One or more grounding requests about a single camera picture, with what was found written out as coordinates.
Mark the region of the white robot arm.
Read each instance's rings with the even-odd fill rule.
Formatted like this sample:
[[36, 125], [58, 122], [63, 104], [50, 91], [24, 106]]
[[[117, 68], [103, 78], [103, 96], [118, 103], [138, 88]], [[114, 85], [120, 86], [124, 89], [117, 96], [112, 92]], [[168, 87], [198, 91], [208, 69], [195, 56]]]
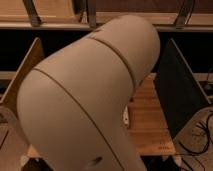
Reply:
[[125, 15], [33, 67], [18, 91], [17, 112], [54, 171], [146, 171], [123, 113], [159, 53], [154, 26]]

